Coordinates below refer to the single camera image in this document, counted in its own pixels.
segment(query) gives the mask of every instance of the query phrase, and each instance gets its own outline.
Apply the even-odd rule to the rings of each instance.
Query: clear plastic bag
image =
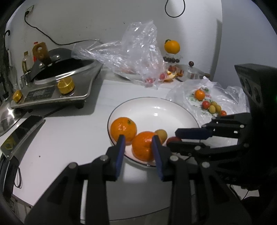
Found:
[[[201,108],[201,102],[193,102],[192,96],[198,89],[206,90],[207,99],[217,102],[227,115],[249,112],[246,105],[245,94],[240,87],[223,89],[219,83],[208,79],[186,80],[170,90],[166,96],[167,100],[173,101],[188,110],[197,120],[199,126],[209,123],[216,115],[210,114]]]
[[[157,28],[153,21],[130,24],[121,41],[101,44],[97,40],[76,43],[72,57],[96,59],[114,73],[134,83],[157,86],[165,66],[158,47]]]

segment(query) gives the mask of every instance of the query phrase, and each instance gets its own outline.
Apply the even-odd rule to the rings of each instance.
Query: lid knob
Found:
[[[22,92],[20,90],[16,90],[12,96],[12,99],[18,103],[20,99],[22,98]]]
[[[189,66],[190,66],[190,67],[193,67],[193,66],[194,66],[194,62],[193,62],[193,61],[190,61],[190,62],[189,62]]]
[[[72,77],[68,76],[58,82],[58,89],[62,94],[68,94],[75,87]]]

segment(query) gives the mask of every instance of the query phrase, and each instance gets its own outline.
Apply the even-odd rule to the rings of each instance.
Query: plate rim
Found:
[[[168,102],[172,102],[172,103],[174,103],[174,104],[180,106],[180,107],[183,108],[184,110],[186,110],[184,107],[182,107],[182,106],[179,105],[178,103],[175,103],[175,102],[173,102],[173,101],[167,100],[167,99],[165,99],[165,98],[159,98],[159,97],[138,97],[138,98],[132,98],[132,99],[129,99],[129,100],[127,100],[127,101],[124,101],[124,102],[122,102],[121,104],[119,104],[117,107],[115,107],[115,108],[112,110],[112,112],[110,113],[110,116],[109,116],[109,118],[108,118],[108,121],[107,121],[107,132],[108,132],[109,139],[110,139],[110,141],[112,142],[113,145],[115,145],[115,144],[114,144],[114,142],[112,141],[112,138],[111,138],[110,133],[109,133],[109,121],[110,121],[110,118],[111,118],[113,112],[114,112],[119,106],[123,105],[124,103],[129,102],[129,101],[132,101],[132,100],[135,100],[135,99],[139,99],[139,98],[155,98],[155,99],[162,99],[162,100],[165,100],[165,101],[168,101]],[[195,119],[195,117],[194,117],[188,110],[186,110],[186,111],[193,117],[193,119],[195,120],[195,122],[196,122],[197,125],[198,125],[198,128],[200,128],[199,123],[197,122],[197,120]],[[128,156],[125,155],[125,151],[124,151],[124,156],[125,156],[126,158],[128,158],[129,160],[131,160],[133,163],[139,164],[139,165],[141,165],[141,166],[156,167],[156,166],[153,166],[153,165],[143,164],[143,163],[140,163],[140,162],[137,162],[137,161],[133,160],[132,158],[130,158],[130,157],[128,157]]]

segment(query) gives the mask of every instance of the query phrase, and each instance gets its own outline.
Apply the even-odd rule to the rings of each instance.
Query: wooden handle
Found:
[[[46,66],[52,63],[44,42],[41,42],[33,47],[33,55]]]

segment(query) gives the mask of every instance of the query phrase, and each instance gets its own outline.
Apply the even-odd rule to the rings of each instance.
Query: wall outlet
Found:
[[[33,12],[35,5],[30,6],[28,9],[26,9],[26,11],[29,11],[28,15],[26,16],[28,18],[28,16]]]

